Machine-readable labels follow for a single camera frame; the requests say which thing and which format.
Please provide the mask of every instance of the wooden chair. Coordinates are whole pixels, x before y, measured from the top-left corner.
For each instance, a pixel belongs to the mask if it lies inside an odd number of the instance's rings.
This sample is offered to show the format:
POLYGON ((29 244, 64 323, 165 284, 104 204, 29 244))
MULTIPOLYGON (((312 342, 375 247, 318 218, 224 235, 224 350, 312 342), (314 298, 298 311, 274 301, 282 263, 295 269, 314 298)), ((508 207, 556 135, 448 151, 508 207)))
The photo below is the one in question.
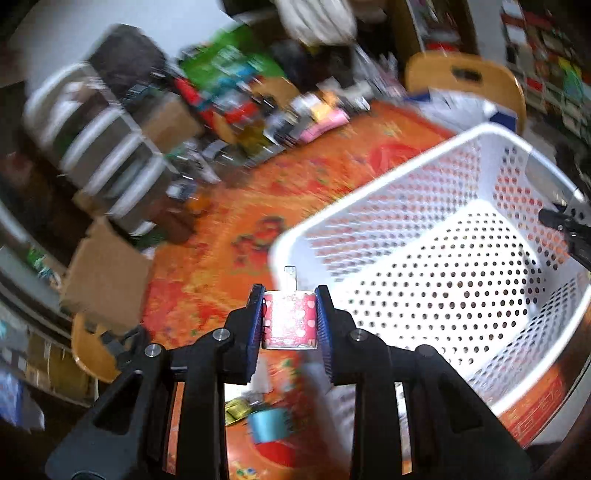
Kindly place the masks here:
POLYGON ((50 346, 47 376, 56 393, 78 401, 84 401, 87 397, 88 375, 78 368, 69 352, 57 345, 50 346))
POLYGON ((409 93, 431 87, 480 95, 513 110, 517 114, 517 133, 523 133, 527 120, 523 90, 502 65, 476 55, 417 53, 408 62, 405 82, 409 93))
POLYGON ((86 330, 84 315, 77 313, 72 322, 72 354, 82 371, 104 383, 112 383, 119 370, 115 358, 100 341, 106 331, 106 327, 97 325, 96 331, 90 333, 86 330))

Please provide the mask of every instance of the metal screw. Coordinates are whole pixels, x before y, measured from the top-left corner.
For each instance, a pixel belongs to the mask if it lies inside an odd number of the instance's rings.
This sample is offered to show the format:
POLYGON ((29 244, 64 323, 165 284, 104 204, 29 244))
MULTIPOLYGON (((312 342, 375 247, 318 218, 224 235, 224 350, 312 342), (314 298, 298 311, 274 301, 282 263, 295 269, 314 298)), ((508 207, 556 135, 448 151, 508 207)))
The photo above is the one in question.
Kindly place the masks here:
POLYGON ((212 336, 214 340, 221 342, 230 336, 230 330, 227 330, 225 328, 218 328, 217 330, 213 331, 212 336))
POLYGON ((433 356, 437 353, 437 350, 431 345, 419 345, 415 351, 422 356, 433 356))
POLYGON ((351 330, 349 336, 356 342, 363 342, 368 339, 369 335, 366 330, 356 328, 355 330, 351 330))
POLYGON ((157 343, 149 344, 144 350, 144 353, 147 356, 149 356, 150 358, 154 358, 155 356, 160 355, 161 352, 162 352, 162 347, 157 343))

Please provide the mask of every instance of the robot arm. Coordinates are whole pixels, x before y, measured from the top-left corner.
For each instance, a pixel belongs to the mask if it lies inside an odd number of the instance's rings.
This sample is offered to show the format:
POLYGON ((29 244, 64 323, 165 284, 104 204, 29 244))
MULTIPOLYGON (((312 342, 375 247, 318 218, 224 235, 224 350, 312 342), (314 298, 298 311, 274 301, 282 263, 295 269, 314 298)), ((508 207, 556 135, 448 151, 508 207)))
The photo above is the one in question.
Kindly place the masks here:
MULTIPOLYGON (((224 383, 246 384, 261 341, 263 294, 193 345, 138 352, 52 453, 51 480, 226 480, 224 383), (163 471, 175 384, 185 382, 177 473, 163 471)), ((318 337, 334 385, 355 384, 350 478, 402 478, 394 382, 404 384, 413 471, 408 479, 527 479, 530 460, 485 403, 428 345, 386 345, 316 289, 318 337)))

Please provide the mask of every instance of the pink package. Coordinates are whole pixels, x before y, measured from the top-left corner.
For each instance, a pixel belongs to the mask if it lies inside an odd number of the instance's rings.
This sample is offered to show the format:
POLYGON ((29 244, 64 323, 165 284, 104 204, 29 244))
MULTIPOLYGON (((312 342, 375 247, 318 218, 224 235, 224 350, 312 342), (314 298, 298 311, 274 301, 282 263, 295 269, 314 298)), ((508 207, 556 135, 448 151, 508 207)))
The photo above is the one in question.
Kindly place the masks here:
POLYGON ((335 108, 324 120, 304 130, 304 132, 300 135, 299 142, 303 144, 310 143, 312 140, 315 140, 321 136, 324 132, 348 123, 349 115, 343 112, 340 108, 335 108))
POLYGON ((316 348, 316 295, 311 291, 268 291, 264 296, 262 347, 316 348))

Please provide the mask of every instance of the chair backrest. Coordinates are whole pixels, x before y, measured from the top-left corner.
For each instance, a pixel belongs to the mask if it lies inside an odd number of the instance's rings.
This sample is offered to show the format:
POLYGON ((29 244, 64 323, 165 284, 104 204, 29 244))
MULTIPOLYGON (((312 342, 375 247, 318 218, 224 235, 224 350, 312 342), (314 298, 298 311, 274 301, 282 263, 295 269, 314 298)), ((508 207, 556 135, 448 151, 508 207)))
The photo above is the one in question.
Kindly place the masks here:
POLYGON ((102 325, 97 325, 96 331, 86 330, 84 315, 77 313, 72 321, 72 354, 78 367, 92 377, 104 383, 111 383, 119 371, 115 365, 115 358, 109 353, 100 340, 100 336, 107 331, 102 325))
POLYGON ((523 90, 502 65, 476 55, 417 53, 408 62, 405 82, 410 93, 431 87, 480 95, 513 110, 517 114, 517 133, 523 133, 527 120, 523 90))

